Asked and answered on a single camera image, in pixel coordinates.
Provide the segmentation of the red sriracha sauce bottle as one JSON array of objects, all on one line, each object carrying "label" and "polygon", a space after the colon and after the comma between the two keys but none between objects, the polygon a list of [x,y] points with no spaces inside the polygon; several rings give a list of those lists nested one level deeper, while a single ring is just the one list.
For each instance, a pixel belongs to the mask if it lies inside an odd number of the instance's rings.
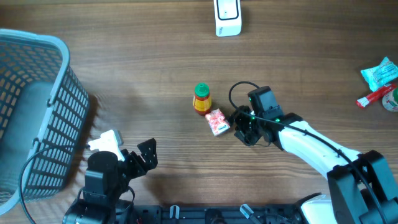
[{"label": "red sriracha sauce bottle", "polygon": [[204,116],[211,111],[212,99],[210,95],[209,86],[206,83],[199,83],[195,87],[193,96],[194,110]]}]

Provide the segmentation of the red white tissue pack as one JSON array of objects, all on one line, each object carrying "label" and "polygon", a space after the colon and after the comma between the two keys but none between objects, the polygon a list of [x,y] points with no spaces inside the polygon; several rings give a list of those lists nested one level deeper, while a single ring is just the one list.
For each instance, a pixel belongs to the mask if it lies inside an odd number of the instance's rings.
[{"label": "red white tissue pack", "polygon": [[230,128],[230,124],[220,109],[211,111],[205,115],[205,118],[214,136],[219,136]]}]

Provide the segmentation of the green lid white jar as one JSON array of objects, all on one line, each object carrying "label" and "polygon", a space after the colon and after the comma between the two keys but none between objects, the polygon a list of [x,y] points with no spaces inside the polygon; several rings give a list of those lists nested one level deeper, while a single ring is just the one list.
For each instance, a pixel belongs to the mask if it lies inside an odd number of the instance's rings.
[{"label": "green lid white jar", "polygon": [[398,96],[397,96],[398,89],[395,88],[382,98],[382,105],[383,107],[391,112],[398,112]]}]

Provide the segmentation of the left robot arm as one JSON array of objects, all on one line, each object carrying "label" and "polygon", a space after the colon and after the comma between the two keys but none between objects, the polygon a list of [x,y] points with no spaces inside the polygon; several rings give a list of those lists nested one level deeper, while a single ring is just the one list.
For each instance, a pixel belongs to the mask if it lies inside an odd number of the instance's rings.
[{"label": "left robot arm", "polygon": [[154,138],[137,145],[141,155],[121,151],[123,161],[113,152],[100,151],[88,159],[85,186],[79,191],[63,217],[63,223],[141,223],[134,202],[123,202],[120,196],[128,191],[132,179],[155,169],[158,160]]}]

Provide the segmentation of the red sachet stick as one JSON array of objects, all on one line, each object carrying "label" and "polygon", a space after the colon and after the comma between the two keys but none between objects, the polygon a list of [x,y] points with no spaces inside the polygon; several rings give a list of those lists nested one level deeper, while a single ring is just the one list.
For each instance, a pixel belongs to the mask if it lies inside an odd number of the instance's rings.
[{"label": "red sachet stick", "polygon": [[356,100],[356,105],[360,108],[365,108],[369,104],[374,103],[375,101],[382,98],[384,95],[395,89],[397,86],[395,84],[386,84],[377,89],[376,91],[364,96],[358,100]]}]

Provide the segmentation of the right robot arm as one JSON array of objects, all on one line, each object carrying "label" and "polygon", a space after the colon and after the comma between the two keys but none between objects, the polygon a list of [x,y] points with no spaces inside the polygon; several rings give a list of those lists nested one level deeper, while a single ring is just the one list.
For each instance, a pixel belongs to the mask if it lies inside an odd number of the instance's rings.
[{"label": "right robot arm", "polygon": [[397,223],[397,183],[385,157],[348,149],[314,130],[295,113],[285,114],[269,86],[248,93],[249,106],[228,118],[245,145],[260,139],[296,155],[328,182],[330,194],[298,202],[289,223]]}]

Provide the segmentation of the teal tissue pack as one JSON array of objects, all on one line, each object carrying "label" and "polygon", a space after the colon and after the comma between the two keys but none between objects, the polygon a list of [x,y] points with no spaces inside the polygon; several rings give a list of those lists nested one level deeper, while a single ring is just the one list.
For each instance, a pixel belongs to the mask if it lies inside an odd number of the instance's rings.
[{"label": "teal tissue pack", "polygon": [[384,57],[378,66],[361,70],[361,74],[368,83],[369,89],[375,92],[397,78],[397,65]]}]

